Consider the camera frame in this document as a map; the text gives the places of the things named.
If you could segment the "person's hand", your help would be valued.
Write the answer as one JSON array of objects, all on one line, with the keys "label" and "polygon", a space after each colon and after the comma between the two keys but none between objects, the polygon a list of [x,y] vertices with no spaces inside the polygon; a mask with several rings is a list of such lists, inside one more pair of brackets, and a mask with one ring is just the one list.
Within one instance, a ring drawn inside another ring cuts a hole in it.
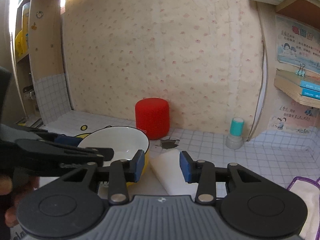
[{"label": "person's hand", "polygon": [[14,189],[12,179],[1,174],[1,223],[8,228],[18,224],[16,208],[29,192],[39,187],[40,178],[29,176],[28,182]]}]

